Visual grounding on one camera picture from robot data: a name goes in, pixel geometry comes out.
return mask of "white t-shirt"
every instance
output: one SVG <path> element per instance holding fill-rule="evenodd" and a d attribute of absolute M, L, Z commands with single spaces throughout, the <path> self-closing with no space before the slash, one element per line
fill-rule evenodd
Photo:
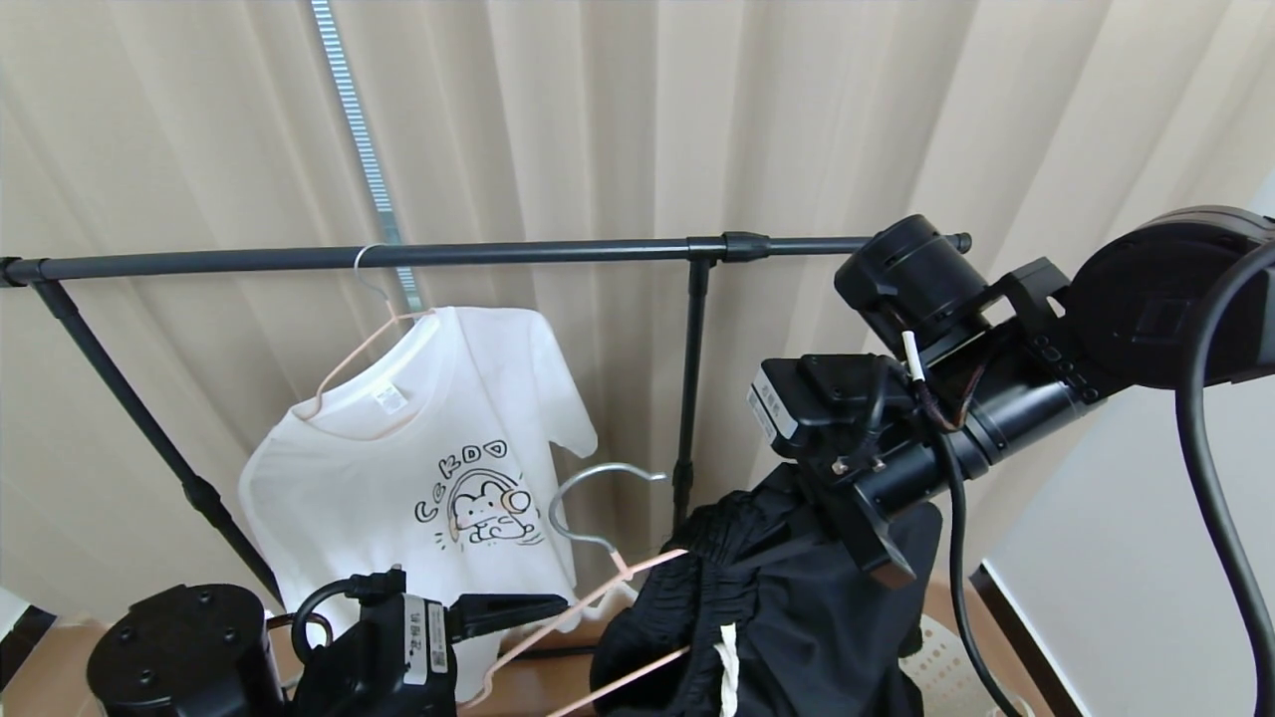
<path fill-rule="evenodd" d="M 402 563 L 408 592 L 553 593 L 575 602 L 570 541 L 546 513 L 550 441 L 598 438 L 544 316 L 439 309 L 348 383 L 293 406 L 249 459 L 240 500 L 295 610 L 316 588 Z M 358 616 L 317 610 L 337 634 Z M 456 699 L 477 694 L 500 634 L 458 643 Z"/>

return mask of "light blue striped strip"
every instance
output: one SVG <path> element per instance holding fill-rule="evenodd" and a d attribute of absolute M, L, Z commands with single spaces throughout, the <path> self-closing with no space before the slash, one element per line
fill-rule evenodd
<path fill-rule="evenodd" d="M 390 193 L 385 186 L 385 177 L 381 175 L 381 163 L 376 159 L 376 149 L 372 147 L 372 135 L 363 120 L 363 106 L 358 103 L 358 92 L 354 91 L 354 77 L 349 71 L 349 61 L 346 59 L 346 47 L 340 43 L 340 32 L 337 31 L 337 19 L 332 17 L 332 8 L 328 0 L 310 0 L 314 10 L 315 24 L 319 26 L 319 37 L 323 41 L 324 54 L 328 56 L 328 68 L 332 70 L 332 79 L 337 83 L 337 94 L 340 97 L 340 106 L 346 111 L 346 121 L 349 124 L 349 134 L 354 138 L 354 148 L 358 151 L 358 162 L 363 166 L 363 180 L 367 182 L 367 191 L 372 195 L 372 204 L 381 221 L 381 236 L 385 244 L 403 244 L 399 235 L 398 219 L 394 218 L 394 205 L 390 204 Z M 412 269 L 399 267 L 397 269 L 403 293 L 407 296 L 408 309 L 421 311 L 425 304 L 421 301 L 421 292 L 416 286 L 416 277 Z"/>

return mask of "vertical rack pole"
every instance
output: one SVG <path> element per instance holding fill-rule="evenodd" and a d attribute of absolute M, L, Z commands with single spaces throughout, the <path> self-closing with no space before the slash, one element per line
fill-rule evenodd
<path fill-rule="evenodd" d="M 195 473 L 195 469 L 190 467 L 186 458 L 182 457 L 177 447 L 173 445 L 172 440 L 156 421 L 154 416 L 142 402 L 142 398 L 133 390 L 129 384 L 129 379 L 124 376 L 120 367 L 115 365 L 111 360 L 111 355 L 107 353 L 106 347 L 97 339 L 93 334 L 93 329 L 84 320 L 84 316 L 79 313 L 79 306 L 75 301 L 66 293 L 62 285 L 55 281 L 34 281 L 31 282 L 31 287 L 36 290 L 36 293 L 45 301 L 48 306 L 48 311 L 57 319 L 66 333 L 70 334 L 71 341 L 79 347 L 84 357 L 97 371 L 97 375 L 102 378 L 111 393 L 115 394 L 116 401 L 124 407 L 133 422 L 138 425 L 150 445 L 154 447 L 163 462 L 168 464 L 177 480 L 181 481 L 182 492 L 186 495 L 186 500 L 190 501 L 191 506 L 195 508 L 210 526 L 217 528 L 217 532 L 226 538 L 231 549 L 238 555 L 240 560 L 252 570 L 256 579 L 265 586 L 265 589 L 270 595 L 283 603 L 279 596 L 279 583 L 274 578 L 274 572 L 261 558 L 261 554 L 256 551 L 244 531 L 235 524 L 235 518 L 231 515 L 229 510 L 222 504 L 222 496 L 217 492 L 217 489 L 212 484 L 201 478 Z"/>
<path fill-rule="evenodd" d="M 704 350 L 704 307 L 708 304 L 709 269 L 713 259 L 691 259 L 686 304 L 686 364 L 682 367 L 682 420 L 673 466 L 673 527 L 682 524 L 695 484 L 695 404 L 700 389 L 700 355 Z"/>

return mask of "white hanger hook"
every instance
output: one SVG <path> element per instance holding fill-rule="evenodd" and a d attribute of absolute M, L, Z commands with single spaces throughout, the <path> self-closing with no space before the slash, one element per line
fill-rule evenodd
<path fill-rule="evenodd" d="M 354 279 L 358 283 L 361 283 L 361 285 L 366 286 L 367 288 L 370 288 L 371 291 L 375 291 L 376 293 L 381 295 L 381 299 L 385 300 L 385 304 L 389 304 L 390 302 L 390 295 L 385 293 L 384 288 L 381 288 L 379 286 L 374 286 L 374 285 L 367 283 L 367 281 L 365 281 L 363 277 L 360 276 L 360 273 L 358 273 L 358 263 L 363 260 L 363 254 L 367 254 L 367 250 L 371 249 L 371 248 L 374 248 L 374 246 L 385 246 L 385 245 L 384 244 L 368 244 L 367 246 L 360 249 L 358 254 L 354 254 Z"/>
<path fill-rule="evenodd" d="M 569 490 L 571 490 L 572 487 L 575 487 L 576 484 L 579 484 L 581 481 L 586 481 L 586 480 L 589 480 L 593 476 L 597 476 L 599 473 L 609 473 L 612 471 L 620 471 L 620 472 L 623 472 L 623 473 L 632 473 L 634 476 L 638 476 L 639 478 L 641 478 L 644 481 L 667 481 L 668 480 L 668 473 L 649 473 L 649 472 L 643 471 L 641 468 L 639 468 L 638 466 L 634 466 L 631 463 L 598 463 L 597 466 L 593 466 L 590 468 L 585 468 L 585 469 L 580 471 L 579 473 L 576 473 L 576 475 L 571 476 L 570 478 L 567 478 L 566 482 L 564 482 L 562 486 L 558 487 L 557 492 L 553 494 L 553 500 L 550 501 L 550 524 L 553 526 L 555 531 L 557 531 L 558 533 L 566 536 L 570 540 L 580 541 L 580 542 L 594 542 L 594 543 L 601 545 L 602 547 L 606 547 L 607 552 L 618 554 L 620 551 L 616 550 L 616 546 L 612 545 L 609 540 L 607 540 L 607 538 L 604 538 L 602 536 L 589 536 L 589 535 L 574 533 L 574 532 L 569 531 L 566 528 L 566 526 L 562 524 L 562 521 L 560 521 L 558 515 L 557 515 L 558 514 L 558 505 L 562 504 L 562 496 L 566 495 L 566 492 Z"/>

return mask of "pink clothes hanger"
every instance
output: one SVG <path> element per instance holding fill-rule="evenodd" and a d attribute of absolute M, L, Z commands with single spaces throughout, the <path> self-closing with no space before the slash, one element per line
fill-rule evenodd
<path fill-rule="evenodd" d="M 398 324 L 404 319 L 417 319 L 421 316 L 428 316 L 430 314 L 433 314 L 433 309 L 426 309 L 425 311 L 413 311 L 411 314 L 399 314 L 398 311 L 394 310 L 394 302 L 390 301 L 389 295 L 385 293 L 384 290 L 367 283 L 366 281 L 363 281 L 363 277 L 358 276 L 358 263 L 363 259 L 363 254 L 367 254 L 367 250 L 374 246 L 384 246 L 384 245 L 368 244 L 367 246 L 360 249 L 358 254 L 354 255 L 354 279 L 358 281 L 358 283 L 366 286 L 368 290 L 381 295 L 381 299 L 385 300 L 385 309 L 389 310 L 390 313 L 390 318 L 388 322 L 381 324 L 381 328 L 372 332 L 372 336 L 367 337 L 367 341 L 360 343 L 358 348 L 351 351 L 349 356 L 347 356 L 346 360 L 342 361 L 340 364 L 337 364 L 337 367 L 333 369 L 332 373 L 324 378 L 324 380 L 319 384 L 319 389 L 315 390 L 315 410 L 311 411 L 310 415 L 303 416 L 302 417 L 303 421 L 314 418 L 315 416 L 319 415 L 320 411 L 323 411 L 323 392 L 328 390 L 328 385 L 332 384 L 333 379 L 335 379 L 346 369 L 346 366 L 349 366 L 349 364 L 353 362 L 360 353 L 362 353 L 368 346 L 371 346 L 377 337 L 380 337 L 382 333 L 388 332 L 390 327 L 394 327 L 395 324 Z"/>
<path fill-rule="evenodd" d="M 518 657 L 519 654 L 521 654 L 523 652 L 527 652 L 527 649 L 529 647 L 532 647 L 533 644 L 536 644 L 537 642 L 539 642 L 541 638 L 543 638 L 544 635 L 550 634 L 550 632 L 552 632 L 555 628 L 557 628 L 562 623 L 566 623 L 567 620 L 570 620 L 575 615 L 579 615 L 580 612 L 583 612 L 586 606 L 592 605 L 598 598 L 601 598 L 602 596 L 604 596 L 608 592 L 611 592 L 616 586 L 618 586 L 621 583 L 627 583 L 629 580 L 634 579 L 634 577 L 638 573 L 641 573 L 644 570 L 650 570 L 655 565 L 660 565 L 663 563 L 668 563 L 669 560 L 672 560 L 674 558 L 680 558 L 682 555 L 686 555 L 685 550 L 682 550 L 682 549 L 674 549 L 674 550 L 669 550 L 668 552 L 662 552 L 662 554 L 659 554 L 655 558 L 652 558 L 649 560 L 644 560 L 641 563 L 638 563 L 636 565 L 629 565 L 627 563 L 625 563 L 625 559 L 620 555 L 620 551 L 616 549 L 616 546 L 612 545 L 611 541 L 608 541 L 607 538 L 601 537 L 601 536 L 590 536 L 590 535 L 575 533 L 575 532 L 569 531 L 566 528 L 566 526 L 562 524 L 562 522 L 558 519 L 558 515 L 557 515 L 557 513 L 558 513 L 557 509 L 558 509 L 558 505 L 562 503 L 562 496 L 566 495 L 566 492 L 569 490 L 571 490 L 572 487 L 575 487 L 579 482 L 585 481 L 585 480 L 588 480 L 588 478 L 590 478 L 593 476 L 597 476 L 599 473 L 606 473 L 606 472 L 612 472 L 612 471 L 622 471 L 622 472 L 626 472 L 626 473 L 632 473 L 632 475 L 638 476 L 639 478 L 643 478 L 643 480 L 646 480 L 646 481 L 664 481 L 664 480 L 668 480 L 668 475 L 666 475 L 666 473 L 648 473 L 646 471 L 643 471 L 641 468 L 639 468 L 636 466 L 631 466 L 629 463 L 599 463 L 597 466 L 593 466 L 590 468 L 585 468 L 584 471 L 580 471 L 579 473 L 571 476 L 570 478 L 566 480 L 566 482 L 562 484 L 561 487 L 558 487 L 557 492 L 553 494 L 553 500 L 550 501 L 548 515 L 550 515 L 550 523 L 553 526 L 553 529 L 557 531 L 557 532 L 560 532 L 560 533 L 562 533 L 567 538 L 574 540 L 574 541 L 580 541 L 580 542 L 594 542 L 594 543 L 601 545 L 602 547 L 606 547 L 607 549 L 607 554 L 611 555 L 611 561 L 616 564 L 616 568 L 620 572 L 616 574 L 616 577 L 611 578 L 606 583 L 602 583 L 597 589 L 594 589 L 588 596 L 585 596 L 584 600 L 580 600 L 579 602 L 576 602 L 575 605 L 572 605 L 571 607 L 569 607 L 565 612 L 562 612 L 557 617 L 552 619 L 551 621 L 548 621 L 547 624 L 544 624 L 543 626 L 541 626 L 538 630 L 536 630 L 534 633 L 532 633 L 527 639 L 524 639 L 523 642 L 520 642 L 516 646 L 514 646 L 513 649 L 510 649 L 505 654 L 501 654 L 500 658 L 496 660 L 496 663 L 492 665 L 487 670 L 487 672 L 483 675 L 483 679 L 482 679 L 482 691 L 479 691 L 478 695 L 474 697 L 473 699 L 470 699 L 469 702 L 465 702 L 462 707 L 473 707 L 473 706 L 478 704 L 479 702 L 487 699 L 487 697 L 491 695 L 492 677 L 496 675 L 497 670 L 500 670 L 501 667 L 504 667 L 504 666 L 509 665 L 510 662 L 513 662 L 514 658 Z M 564 708 L 553 712 L 550 717 L 562 717 L 564 714 L 567 714 L 571 711 L 578 709 L 579 707 L 583 707 L 583 706 L 593 702 L 594 699 L 597 699 L 597 698 L 599 698 L 599 697 L 602 697 L 604 694 L 615 691 L 615 690 L 625 686 L 626 684 L 629 684 L 629 683 L 631 683 L 631 681 L 634 681 L 634 680 L 636 680 L 636 679 L 639 679 L 639 677 L 641 677 L 641 676 L 644 676 L 644 675 L 654 671 L 654 670 L 658 670 L 658 669 L 663 667 L 664 665 L 668 665 L 669 662 L 677 660 L 678 657 L 686 654 L 690 651 L 691 651 L 690 647 L 683 647 L 683 648 L 681 648 L 678 651 L 674 651 L 674 652 L 672 652 L 669 654 L 666 654 L 664 657 L 660 657 L 659 660 L 657 660 L 655 662 L 652 662 L 650 665 L 643 667 L 641 670 L 631 672 L 631 674 L 629 674 L 629 675 L 626 675 L 626 676 L 623 676 L 623 677 L 621 677 L 621 679 L 618 679 L 618 680 L 616 680 L 616 681 L 613 681 L 613 683 L 611 683 L 611 684 L 608 684 L 608 685 L 606 685 L 606 686 L 603 686 L 603 688 L 601 688 L 598 690 L 594 690 L 594 691 L 584 695 L 583 698 L 572 702 L 571 704 L 569 704 L 569 706 L 566 706 L 566 707 L 564 707 Z"/>

